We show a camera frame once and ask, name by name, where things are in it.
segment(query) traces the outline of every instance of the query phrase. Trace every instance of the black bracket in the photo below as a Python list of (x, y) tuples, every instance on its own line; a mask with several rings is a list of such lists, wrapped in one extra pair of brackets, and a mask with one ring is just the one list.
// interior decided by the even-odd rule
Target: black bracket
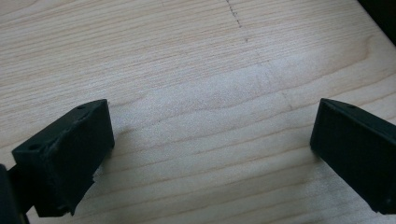
[(114, 147), (107, 100), (80, 105), (12, 151), (17, 163), (0, 165), (0, 223), (28, 223), (60, 217), (76, 206), (93, 184), (92, 175)]
[(322, 99), (312, 149), (370, 206), (396, 214), (396, 126), (354, 105)]

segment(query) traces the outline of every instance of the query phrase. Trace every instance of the black clamp jaw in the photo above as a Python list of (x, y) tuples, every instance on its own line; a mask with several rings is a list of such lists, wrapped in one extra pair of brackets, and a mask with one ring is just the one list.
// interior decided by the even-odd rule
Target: black clamp jaw
[(12, 151), (17, 163), (0, 164), (0, 223), (74, 214), (92, 175), (114, 147), (107, 100), (80, 105)]
[(396, 214), (396, 126), (354, 105), (320, 101), (311, 148), (375, 212)]

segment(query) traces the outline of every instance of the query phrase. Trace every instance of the hole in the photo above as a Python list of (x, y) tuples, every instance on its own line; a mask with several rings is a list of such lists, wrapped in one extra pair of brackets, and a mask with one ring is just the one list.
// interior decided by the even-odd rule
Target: hole
[(39, 149), (39, 148), (41, 148), (40, 144), (33, 144), (33, 145), (29, 146), (29, 150), (36, 150), (36, 149)]

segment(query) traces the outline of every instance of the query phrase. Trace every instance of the black object edge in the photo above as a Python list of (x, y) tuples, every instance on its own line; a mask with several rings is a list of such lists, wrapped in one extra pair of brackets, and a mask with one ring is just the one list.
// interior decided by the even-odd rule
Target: black object edge
[(311, 148), (370, 206), (396, 214), (396, 126), (354, 105), (321, 99)]
[(51, 123), (12, 151), (17, 164), (7, 176), (0, 167), (1, 187), (7, 190), (0, 192), (7, 198), (2, 208), (13, 211), (7, 217), (32, 206), (40, 217), (73, 215), (114, 144), (107, 100), (79, 105)]
[(396, 46), (396, 1), (358, 0), (382, 31)]

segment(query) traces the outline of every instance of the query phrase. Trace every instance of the wooden surface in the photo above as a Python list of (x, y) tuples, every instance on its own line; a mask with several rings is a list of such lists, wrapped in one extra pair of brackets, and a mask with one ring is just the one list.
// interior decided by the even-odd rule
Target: wooden surface
[(396, 48), (355, 0), (0, 0), (0, 163), (107, 98), (76, 214), (32, 223), (394, 223), (309, 148), (321, 97), (396, 123)]

